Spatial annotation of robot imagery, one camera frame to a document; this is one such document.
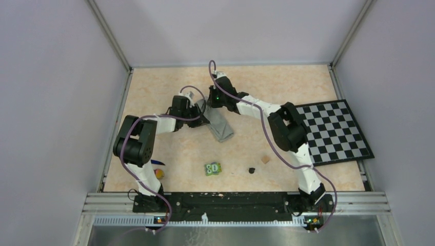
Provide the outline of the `blue pen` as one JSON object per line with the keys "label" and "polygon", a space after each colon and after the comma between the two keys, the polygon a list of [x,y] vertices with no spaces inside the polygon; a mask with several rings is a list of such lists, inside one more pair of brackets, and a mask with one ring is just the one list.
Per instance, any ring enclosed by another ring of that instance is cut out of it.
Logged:
{"label": "blue pen", "polygon": [[158,160],[153,160],[153,159],[151,159],[150,161],[151,161],[151,163],[152,163],[153,165],[160,165],[160,166],[164,166],[164,165],[165,165],[163,162],[158,161]]}

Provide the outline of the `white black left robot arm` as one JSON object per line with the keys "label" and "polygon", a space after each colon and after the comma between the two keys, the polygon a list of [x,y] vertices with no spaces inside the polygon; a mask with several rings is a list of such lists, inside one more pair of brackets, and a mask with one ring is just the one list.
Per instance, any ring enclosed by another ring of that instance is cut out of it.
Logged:
{"label": "white black left robot arm", "polygon": [[165,203],[164,197],[158,194],[162,184],[151,163],[156,136],[176,132],[184,125],[195,128],[207,124],[205,109],[205,105],[194,103],[190,96],[176,95],[166,114],[125,116],[113,145],[113,154],[135,179],[139,193],[146,196],[145,206],[151,211],[160,211]]}

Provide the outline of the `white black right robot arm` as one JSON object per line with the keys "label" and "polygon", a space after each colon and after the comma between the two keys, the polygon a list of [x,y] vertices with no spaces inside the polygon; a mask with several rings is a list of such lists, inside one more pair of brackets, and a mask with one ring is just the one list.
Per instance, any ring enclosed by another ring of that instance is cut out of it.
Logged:
{"label": "white black right robot arm", "polygon": [[313,169],[309,154],[308,128],[302,116],[291,102],[283,105],[271,104],[248,93],[237,92],[230,79],[223,72],[211,75],[208,104],[213,108],[227,108],[239,115],[250,116],[262,122],[262,128],[269,127],[271,135],[266,139],[275,151],[277,148],[289,154],[289,166],[298,177],[301,205],[307,211],[315,211],[326,194],[325,187]]}

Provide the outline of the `red yellow ball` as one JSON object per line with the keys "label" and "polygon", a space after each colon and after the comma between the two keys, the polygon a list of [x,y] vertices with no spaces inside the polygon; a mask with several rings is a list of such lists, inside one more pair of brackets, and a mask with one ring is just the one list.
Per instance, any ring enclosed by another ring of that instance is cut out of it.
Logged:
{"label": "red yellow ball", "polygon": [[157,178],[158,180],[163,179],[164,176],[165,176],[164,171],[161,170],[161,169],[155,169],[155,170],[154,170],[154,173],[155,173],[155,176],[156,176],[156,178]]}

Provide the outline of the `aluminium frame rail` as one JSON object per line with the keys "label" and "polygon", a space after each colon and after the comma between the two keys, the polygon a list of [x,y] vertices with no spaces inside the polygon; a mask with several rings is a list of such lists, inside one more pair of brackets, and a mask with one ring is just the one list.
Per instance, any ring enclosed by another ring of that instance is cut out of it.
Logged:
{"label": "aluminium frame rail", "polygon": [[390,213],[390,206],[383,192],[338,192],[332,195],[333,209],[325,215],[313,213],[298,215],[291,221],[271,222],[211,222],[206,215],[199,221],[171,222],[162,213],[134,213],[134,193],[90,193],[87,195],[82,214],[93,217],[97,226],[168,227],[320,227],[329,215],[366,216]]}

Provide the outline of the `green owl toy block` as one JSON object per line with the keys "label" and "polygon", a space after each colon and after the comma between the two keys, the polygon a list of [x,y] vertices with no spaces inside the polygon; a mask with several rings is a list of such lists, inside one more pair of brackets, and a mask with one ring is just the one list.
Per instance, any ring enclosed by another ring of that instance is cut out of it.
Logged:
{"label": "green owl toy block", "polygon": [[204,165],[205,175],[219,175],[222,172],[222,167],[219,162],[212,162]]}

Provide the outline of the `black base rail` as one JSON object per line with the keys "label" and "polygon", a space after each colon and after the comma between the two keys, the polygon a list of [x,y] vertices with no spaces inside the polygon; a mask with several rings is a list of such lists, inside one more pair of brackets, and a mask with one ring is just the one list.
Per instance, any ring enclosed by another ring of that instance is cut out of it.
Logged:
{"label": "black base rail", "polygon": [[163,198],[137,194],[132,211],[162,213],[171,222],[199,221],[203,215],[211,222],[271,222],[291,221],[308,213],[325,215],[332,209],[330,194],[313,204],[294,192],[173,192]]}

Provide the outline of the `black white checkerboard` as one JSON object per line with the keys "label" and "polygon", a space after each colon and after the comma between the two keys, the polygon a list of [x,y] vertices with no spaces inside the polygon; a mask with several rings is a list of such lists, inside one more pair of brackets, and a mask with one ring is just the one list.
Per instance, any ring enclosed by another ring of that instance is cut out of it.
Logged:
{"label": "black white checkerboard", "polygon": [[309,129],[309,153],[315,167],[374,158],[345,99],[296,106]]}

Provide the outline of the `small tan wooden block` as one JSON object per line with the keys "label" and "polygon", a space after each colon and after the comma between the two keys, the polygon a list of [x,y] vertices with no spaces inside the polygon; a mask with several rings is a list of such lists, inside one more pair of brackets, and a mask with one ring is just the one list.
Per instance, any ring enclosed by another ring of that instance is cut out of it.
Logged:
{"label": "small tan wooden block", "polygon": [[270,162],[270,157],[267,156],[267,155],[262,156],[262,157],[261,157],[261,162],[262,162],[263,164],[267,164],[267,163],[269,163],[269,162]]}

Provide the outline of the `grey-green cloth napkin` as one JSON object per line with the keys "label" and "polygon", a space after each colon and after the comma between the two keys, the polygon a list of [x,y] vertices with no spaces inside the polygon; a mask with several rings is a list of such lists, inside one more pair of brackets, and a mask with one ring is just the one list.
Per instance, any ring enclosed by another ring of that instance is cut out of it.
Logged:
{"label": "grey-green cloth napkin", "polygon": [[209,121],[207,127],[219,143],[223,143],[234,136],[233,128],[218,109],[207,105],[204,99],[200,99],[196,103],[200,109],[205,107],[204,116]]}

